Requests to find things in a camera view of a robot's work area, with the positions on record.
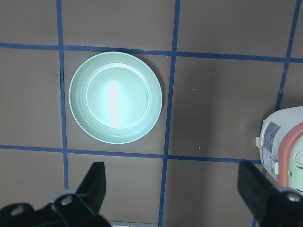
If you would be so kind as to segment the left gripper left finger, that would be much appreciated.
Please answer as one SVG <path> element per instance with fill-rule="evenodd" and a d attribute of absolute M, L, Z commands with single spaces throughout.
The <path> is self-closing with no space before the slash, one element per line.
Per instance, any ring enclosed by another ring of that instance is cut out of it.
<path fill-rule="evenodd" d="M 106 194 L 106 172 L 103 162 L 94 162 L 75 192 L 66 192 L 51 204 L 58 216 L 57 227 L 104 227 L 99 215 Z"/>

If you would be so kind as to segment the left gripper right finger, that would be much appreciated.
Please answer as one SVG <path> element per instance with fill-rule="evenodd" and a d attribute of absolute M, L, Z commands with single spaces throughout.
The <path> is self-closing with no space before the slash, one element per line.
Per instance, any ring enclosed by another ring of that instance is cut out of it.
<path fill-rule="evenodd" d="M 303 195 L 288 187 L 274 186 L 249 161 L 239 163 L 237 190 L 260 227 L 303 225 Z"/>

